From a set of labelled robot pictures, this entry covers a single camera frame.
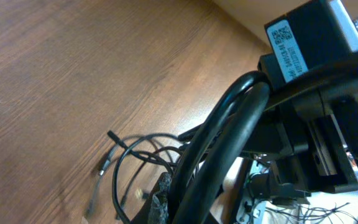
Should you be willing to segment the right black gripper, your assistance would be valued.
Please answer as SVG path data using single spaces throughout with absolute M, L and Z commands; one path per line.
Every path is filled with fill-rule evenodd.
M 248 182 L 253 195 L 358 190 L 358 79 L 280 104 L 262 116 L 244 150 L 270 164 Z

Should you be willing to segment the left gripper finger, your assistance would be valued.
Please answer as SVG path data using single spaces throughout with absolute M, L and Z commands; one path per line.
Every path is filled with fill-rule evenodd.
M 169 221 L 168 193 L 172 177 L 168 172 L 161 173 L 149 197 L 138 214 L 132 219 L 134 224 L 167 224 Z

